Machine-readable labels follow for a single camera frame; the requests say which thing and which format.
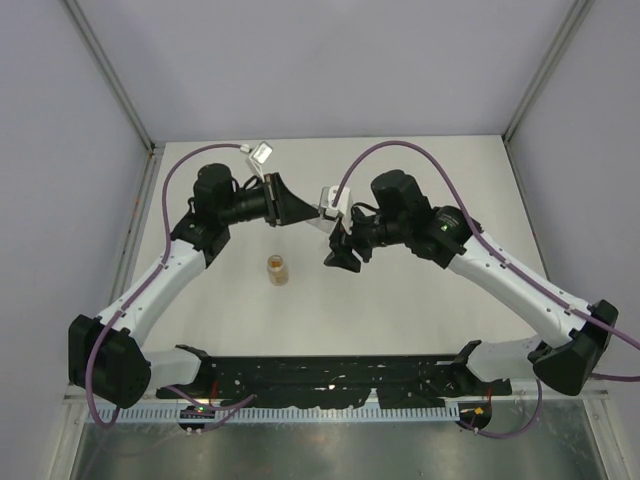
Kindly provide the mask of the translucent weekly pill organizer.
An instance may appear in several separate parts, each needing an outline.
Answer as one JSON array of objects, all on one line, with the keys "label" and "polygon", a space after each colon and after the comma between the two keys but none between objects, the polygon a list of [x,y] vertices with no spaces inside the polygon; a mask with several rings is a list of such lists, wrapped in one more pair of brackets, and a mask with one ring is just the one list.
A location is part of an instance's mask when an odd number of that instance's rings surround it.
[{"label": "translucent weekly pill organizer", "polygon": [[317,217],[307,220],[306,223],[327,236],[342,224],[344,218],[344,211],[340,207],[333,208],[330,205],[319,204],[317,213]]}]

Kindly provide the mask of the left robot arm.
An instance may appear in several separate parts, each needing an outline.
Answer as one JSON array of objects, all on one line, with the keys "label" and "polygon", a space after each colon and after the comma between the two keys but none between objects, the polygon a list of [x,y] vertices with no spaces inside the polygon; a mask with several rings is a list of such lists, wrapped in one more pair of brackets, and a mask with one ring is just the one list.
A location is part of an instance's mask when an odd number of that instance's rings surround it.
[{"label": "left robot arm", "polygon": [[178,294],[204,272],[230,240],[232,225],[263,220],[272,227],[317,218],[316,207],[294,195],[277,173],[257,185],[235,185],[223,164],[202,167],[189,209],[175,225],[162,255],[149,270],[95,317],[78,316],[68,331],[69,380],[89,401],[101,398],[127,409],[150,389],[179,385],[206,396],[214,383],[209,356],[185,345],[144,353],[156,321]]}]

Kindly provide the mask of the clear pill bottle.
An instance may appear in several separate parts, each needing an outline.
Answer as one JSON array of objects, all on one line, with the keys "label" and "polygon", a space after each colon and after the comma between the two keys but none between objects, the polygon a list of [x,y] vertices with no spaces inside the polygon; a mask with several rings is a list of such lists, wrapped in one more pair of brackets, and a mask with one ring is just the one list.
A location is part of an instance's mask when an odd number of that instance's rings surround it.
[{"label": "clear pill bottle", "polygon": [[267,259],[267,273],[274,286],[284,286],[289,281],[288,266],[281,255],[271,255]]}]

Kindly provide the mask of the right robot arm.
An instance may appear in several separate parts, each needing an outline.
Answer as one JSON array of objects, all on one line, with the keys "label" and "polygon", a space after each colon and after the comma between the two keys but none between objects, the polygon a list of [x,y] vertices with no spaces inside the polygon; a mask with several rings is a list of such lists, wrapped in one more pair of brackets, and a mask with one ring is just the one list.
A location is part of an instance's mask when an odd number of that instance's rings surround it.
[{"label": "right robot arm", "polygon": [[476,284],[524,320],[534,336],[465,347],[465,361],[452,370],[454,386],[465,394],[489,382],[529,378],[564,395],[582,391],[610,338],[598,325],[616,323],[612,304],[590,304],[562,291],[505,252],[459,208],[432,206],[415,178],[401,170],[376,177],[371,191],[374,207],[353,202],[348,189],[323,189],[319,212],[335,223],[325,265],[358,273],[374,249],[404,245]]}]

